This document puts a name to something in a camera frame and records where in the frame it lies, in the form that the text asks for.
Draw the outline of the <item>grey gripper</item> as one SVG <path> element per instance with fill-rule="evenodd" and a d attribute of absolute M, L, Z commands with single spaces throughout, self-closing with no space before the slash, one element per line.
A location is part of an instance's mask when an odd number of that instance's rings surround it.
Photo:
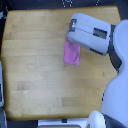
<path fill-rule="evenodd" d="M 77 23 L 77 19 L 71 19 L 68 32 L 75 32 L 76 23 Z"/>

